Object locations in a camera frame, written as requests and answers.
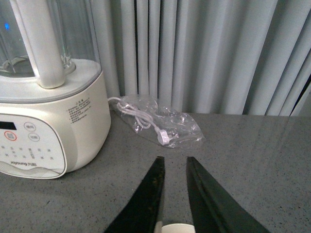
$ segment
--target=red button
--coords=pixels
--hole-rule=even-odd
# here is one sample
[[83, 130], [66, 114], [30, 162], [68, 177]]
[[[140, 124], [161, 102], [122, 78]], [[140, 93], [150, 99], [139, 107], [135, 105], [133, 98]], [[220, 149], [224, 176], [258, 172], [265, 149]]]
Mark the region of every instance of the red button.
[[11, 131], [5, 131], [4, 132], [4, 136], [9, 139], [10, 141], [15, 141], [17, 139], [17, 136], [15, 135], [15, 133], [11, 132]]

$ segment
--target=power cord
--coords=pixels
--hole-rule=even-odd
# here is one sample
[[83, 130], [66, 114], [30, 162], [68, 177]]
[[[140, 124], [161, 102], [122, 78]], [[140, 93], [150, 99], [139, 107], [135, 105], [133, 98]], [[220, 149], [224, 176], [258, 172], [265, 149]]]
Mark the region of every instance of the power cord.
[[148, 129], [150, 126], [153, 126], [157, 134], [157, 139], [161, 145], [164, 146], [170, 143], [170, 138], [167, 135], [167, 132], [156, 126], [154, 119], [150, 114], [139, 110], [136, 106], [133, 106], [120, 98], [111, 97], [108, 99], [108, 102], [111, 100], [118, 100], [117, 109], [124, 114], [134, 116], [141, 128]]

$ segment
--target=clear plastic bag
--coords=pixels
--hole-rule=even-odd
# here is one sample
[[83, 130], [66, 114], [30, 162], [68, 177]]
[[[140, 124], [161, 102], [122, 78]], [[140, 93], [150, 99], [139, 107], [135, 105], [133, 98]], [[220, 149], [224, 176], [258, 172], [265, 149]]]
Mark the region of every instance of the clear plastic bag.
[[[189, 114], [179, 113], [172, 108], [163, 106], [159, 103], [158, 99], [150, 96], [124, 96], [120, 99], [120, 101], [111, 101], [109, 99], [115, 112], [138, 135], [152, 142], [160, 145], [157, 132], [155, 131], [156, 127], [169, 138], [169, 142], [163, 145], [164, 147], [187, 149], [199, 147], [205, 141], [200, 127]], [[130, 109], [130, 114], [133, 115], [125, 113], [125, 110], [127, 111], [128, 109]], [[142, 114], [147, 113], [153, 123], [149, 124], [148, 127], [144, 127], [146, 120], [135, 117], [136, 110], [142, 111]]]

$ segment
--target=countertop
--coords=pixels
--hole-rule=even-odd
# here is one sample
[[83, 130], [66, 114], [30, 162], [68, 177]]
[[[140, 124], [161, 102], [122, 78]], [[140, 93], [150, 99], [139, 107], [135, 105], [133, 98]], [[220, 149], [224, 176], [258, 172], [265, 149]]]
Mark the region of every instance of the countertop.
[[194, 156], [273, 233], [311, 232], [311, 118], [191, 114], [206, 142], [168, 149], [115, 113], [95, 159], [55, 180], [0, 174], [1, 233], [103, 232], [157, 156], [165, 157], [163, 221], [192, 223], [186, 159]]

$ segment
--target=warning label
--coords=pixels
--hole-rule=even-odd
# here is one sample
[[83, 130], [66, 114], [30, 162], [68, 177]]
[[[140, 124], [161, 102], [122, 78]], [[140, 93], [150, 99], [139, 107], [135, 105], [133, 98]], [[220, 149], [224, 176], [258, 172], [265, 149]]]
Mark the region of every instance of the warning label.
[[69, 113], [71, 124], [85, 118], [87, 116], [87, 111], [91, 108], [91, 101], [89, 98], [86, 100], [82, 99], [76, 102], [75, 106], [69, 108], [67, 112]]

